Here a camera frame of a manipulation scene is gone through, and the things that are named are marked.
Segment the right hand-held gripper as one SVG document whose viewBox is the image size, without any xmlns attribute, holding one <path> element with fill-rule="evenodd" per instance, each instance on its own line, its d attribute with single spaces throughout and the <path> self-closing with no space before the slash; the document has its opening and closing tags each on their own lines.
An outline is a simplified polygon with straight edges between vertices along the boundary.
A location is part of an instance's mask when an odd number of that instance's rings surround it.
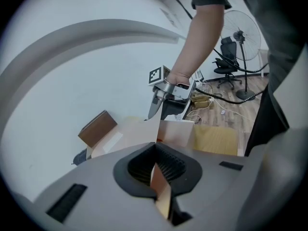
<svg viewBox="0 0 308 231">
<path fill-rule="evenodd" d="M 170 69 L 164 65 L 151 70 L 148 77 L 148 85 L 153 87 L 153 92 L 158 90 L 153 95 L 150 110 L 148 113 L 148 120 L 150 120 L 159 110 L 162 103 L 165 101 L 166 94 L 172 95 L 181 99 L 190 99 L 196 88 L 196 81 L 192 81 L 190 85 L 177 84 L 173 85 L 167 81 L 167 76 L 170 73 Z"/>
</svg>

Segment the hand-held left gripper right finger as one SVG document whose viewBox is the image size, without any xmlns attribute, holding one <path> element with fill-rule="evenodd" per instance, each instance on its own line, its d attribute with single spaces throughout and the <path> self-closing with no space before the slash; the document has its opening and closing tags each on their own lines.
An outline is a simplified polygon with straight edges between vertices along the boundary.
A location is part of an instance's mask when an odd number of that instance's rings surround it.
<svg viewBox="0 0 308 231">
<path fill-rule="evenodd" d="M 156 143 L 168 193 L 168 218 L 238 218 L 247 191 L 241 178 L 248 158 Z"/>
</svg>

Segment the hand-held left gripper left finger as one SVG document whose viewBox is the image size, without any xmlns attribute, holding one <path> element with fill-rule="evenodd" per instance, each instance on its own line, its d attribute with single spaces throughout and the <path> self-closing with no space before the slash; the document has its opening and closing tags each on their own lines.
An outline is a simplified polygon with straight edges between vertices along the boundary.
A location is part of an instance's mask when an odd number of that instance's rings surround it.
<svg viewBox="0 0 308 231">
<path fill-rule="evenodd" d="M 173 226 L 158 211 L 152 199 L 133 197 L 116 183 L 116 162 L 141 149 L 128 147 L 87 160 L 49 185 L 34 201 L 49 231 L 168 231 Z M 86 186 L 81 198 L 63 223 L 47 211 L 73 184 Z"/>
</svg>

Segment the beige folder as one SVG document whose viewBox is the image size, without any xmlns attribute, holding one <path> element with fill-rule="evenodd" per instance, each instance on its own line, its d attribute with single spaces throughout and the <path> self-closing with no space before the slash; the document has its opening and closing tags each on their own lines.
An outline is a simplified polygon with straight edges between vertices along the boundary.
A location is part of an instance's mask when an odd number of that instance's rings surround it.
<svg viewBox="0 0 308 231">
<path fill-rule="evenodd" d="M 134 221 L 160 219 L 181 224 L 192 215 L 179 206 L 202 176 L 189 157 L 193 147 L 191 122 L 128 119 L 114 127 L 93 148 L 103 182 L 105 213 Z"/>
</svg>

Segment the person's right forearm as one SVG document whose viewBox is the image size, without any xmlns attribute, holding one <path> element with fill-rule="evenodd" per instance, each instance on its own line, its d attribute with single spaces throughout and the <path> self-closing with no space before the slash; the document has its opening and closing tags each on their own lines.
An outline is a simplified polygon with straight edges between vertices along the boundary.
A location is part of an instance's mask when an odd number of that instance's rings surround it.
<svg viewBox="0 0 308 231">
<path fill-rule="evenodd" d="M 196 6 L 196 15 L 191 21 L 186 41 L 171 72 L 191 77 L 214 49 L 223 24 L 223 5 Z"/>
</svg>

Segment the person's right hand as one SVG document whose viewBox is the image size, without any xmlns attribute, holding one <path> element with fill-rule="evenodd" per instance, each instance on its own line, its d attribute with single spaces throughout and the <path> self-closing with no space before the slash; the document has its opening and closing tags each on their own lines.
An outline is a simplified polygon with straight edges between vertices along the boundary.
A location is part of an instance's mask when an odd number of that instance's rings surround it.
<svg viewBox="0 0 308 231">
<path fill-rule="evenodd" d="M 190 79 L 189 76 L 178 72 L 170 72 L 167 76 L 167 81 L 173 85 L 184 84 L 189 86 L 190 85 L 189 79 Z"/>
</svg>

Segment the dark blue cloth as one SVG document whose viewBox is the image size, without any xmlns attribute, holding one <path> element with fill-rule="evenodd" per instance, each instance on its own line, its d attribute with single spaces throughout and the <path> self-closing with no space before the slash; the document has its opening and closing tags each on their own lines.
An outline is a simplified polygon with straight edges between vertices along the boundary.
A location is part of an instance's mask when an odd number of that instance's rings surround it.
<svg viewBox="0 0 308 231">
<path fill-rule="evenodd" d="M 87 149 L 84 149 L 74 157 L 72 164 L 78 166 L 86 160 L 87 160 Z"/>
</svg>

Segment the cardboard boxes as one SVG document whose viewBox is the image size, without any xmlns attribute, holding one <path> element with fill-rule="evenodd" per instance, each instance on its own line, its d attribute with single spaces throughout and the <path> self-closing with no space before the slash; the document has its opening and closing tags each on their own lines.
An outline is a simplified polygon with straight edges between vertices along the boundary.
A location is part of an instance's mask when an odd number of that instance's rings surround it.
<svg viewBox="0 0 308 231">
<path fill-rule="evenodd" d="M 208 108 L 211 105 L 211 97 L 198 92 L 191 96 L 191 101 L 195 108 Z"/>
</svg>

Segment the person's black shorts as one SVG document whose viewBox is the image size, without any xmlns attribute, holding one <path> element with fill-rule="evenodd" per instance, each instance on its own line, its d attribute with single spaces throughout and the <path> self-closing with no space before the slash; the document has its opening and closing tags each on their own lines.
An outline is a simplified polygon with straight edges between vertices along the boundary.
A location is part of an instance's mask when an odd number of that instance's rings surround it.
<svg viewBox="0 0 308 231">
<path fill-rule="evenodd" d="M 266 144 L 274 136 L 288 129 L 289 124 L 268 84 L 261 96 L 260 107 L 244 155 L 249 156 L 255 146 Z"/>
</svg>

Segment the black office chair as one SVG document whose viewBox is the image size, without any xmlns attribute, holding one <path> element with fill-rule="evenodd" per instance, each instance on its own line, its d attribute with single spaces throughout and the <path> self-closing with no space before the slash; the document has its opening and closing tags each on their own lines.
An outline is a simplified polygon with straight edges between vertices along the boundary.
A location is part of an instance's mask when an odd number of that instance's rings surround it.
<svg viewBox="0 0 308 231">
<path fill-rule="evenodd" d="M 242 84 L 242 81 L 237 79 L 233 74 L 238 71 L 235 66 L 239 65 L 236 58 L 236 42 L 232 41 L 230 37 L 223 38 L 221 40 L 220 49 L 222 58 L 216 58 L 213 62 L 217 66 L 214 72 L 219 75 L 224 75 L 224 77 L 218 79 L 219 84 L 217 88 L 219 89 L 222 84 L 229 83 L 231 85 L 231 90 L 234 90 L 234 82 L 239 82 L 240 85 Z"/>
</svg>

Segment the black standing fan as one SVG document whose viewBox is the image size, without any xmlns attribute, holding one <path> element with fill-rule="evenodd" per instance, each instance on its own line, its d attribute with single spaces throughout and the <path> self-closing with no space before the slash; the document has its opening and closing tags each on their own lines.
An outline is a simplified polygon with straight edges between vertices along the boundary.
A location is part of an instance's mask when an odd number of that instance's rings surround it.
<svg viewBox="0 0 308 231">
<path fill-rule="evenodd" d="M 222 39 L 229 39 L 236 44 L 236 53 L 231 56 L 236 57 L 235 66 L 244 73 L 245 86 L 236 92 L 236 96 L 241 100 L 255 98 L 255 93 L 248 88 L 247 75 L 254 73 L 247 68 L 247 62 L 257 57 L 261 46 L 261 35 L 254 20 L 247 14 L 231 10 L 224 14 L 224 26 L 221 32 Z"/>
</svg>

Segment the person's dark printed t-shirt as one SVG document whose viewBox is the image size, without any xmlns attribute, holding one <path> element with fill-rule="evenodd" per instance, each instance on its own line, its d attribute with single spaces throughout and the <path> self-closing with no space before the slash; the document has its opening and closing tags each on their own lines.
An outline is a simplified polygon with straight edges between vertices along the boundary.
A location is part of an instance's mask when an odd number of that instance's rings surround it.
<svg viewBox="0 0 308 231">
<path fill-rule="evenodd" d="M 294 15 L 303 0 L 244 0 L 269 48 L 269 87 L 273 94 L 280 86 L 304 47 L 302 23 Z"/>
</svg>

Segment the paper wall notice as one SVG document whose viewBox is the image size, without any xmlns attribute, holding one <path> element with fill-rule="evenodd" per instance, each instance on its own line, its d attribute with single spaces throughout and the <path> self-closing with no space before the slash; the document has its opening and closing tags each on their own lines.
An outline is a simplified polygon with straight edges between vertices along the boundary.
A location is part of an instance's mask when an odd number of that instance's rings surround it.
<svg viewBox="0 0 308 231">
<path fill-rule="evenodd" d="M 167 11 L 163 10 L 160 8 L 160 10 L 162 11 L 162 13 L 165 15 L 165 17 L 168 19 L 168 21 L 175 27 L 177 27 L 177 24 L 175 22 L 175 20 L 173 19 L 173 17 L 170 15 L 170 13 L 168 13 Z"/>
</svg>

